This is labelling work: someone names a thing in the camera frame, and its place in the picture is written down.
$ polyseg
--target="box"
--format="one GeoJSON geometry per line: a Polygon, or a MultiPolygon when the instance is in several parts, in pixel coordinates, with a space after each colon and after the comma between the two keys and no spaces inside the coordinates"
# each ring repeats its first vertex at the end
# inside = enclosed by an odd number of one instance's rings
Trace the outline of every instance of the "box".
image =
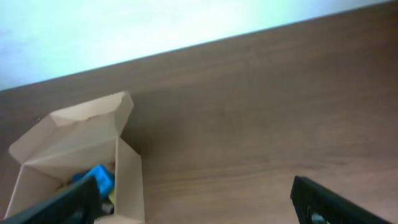
{"type": "Polygon", "coordinates": [[[144,223],[141,157],[119,136],[133,103],[128,92],[54,111],[9,148],[21,164],[6,217],[50,198],[73,174],[115,164],[114,215],[96,223],[144,223]]]}

